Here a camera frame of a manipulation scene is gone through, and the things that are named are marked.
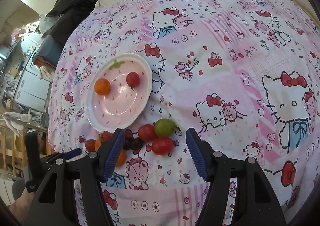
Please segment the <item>left hand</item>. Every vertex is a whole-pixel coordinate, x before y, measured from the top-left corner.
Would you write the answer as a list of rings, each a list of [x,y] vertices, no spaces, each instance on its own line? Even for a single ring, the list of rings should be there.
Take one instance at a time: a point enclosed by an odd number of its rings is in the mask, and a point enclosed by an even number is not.
[[[16,199],[16,201],[14,201],[12,205],[8,206],[10,212],[21,224],[23,224],[27,216],[28,210],[30,208],[34,196],[34,192],[28,192],[25,188],[21,194],[21,197]]]

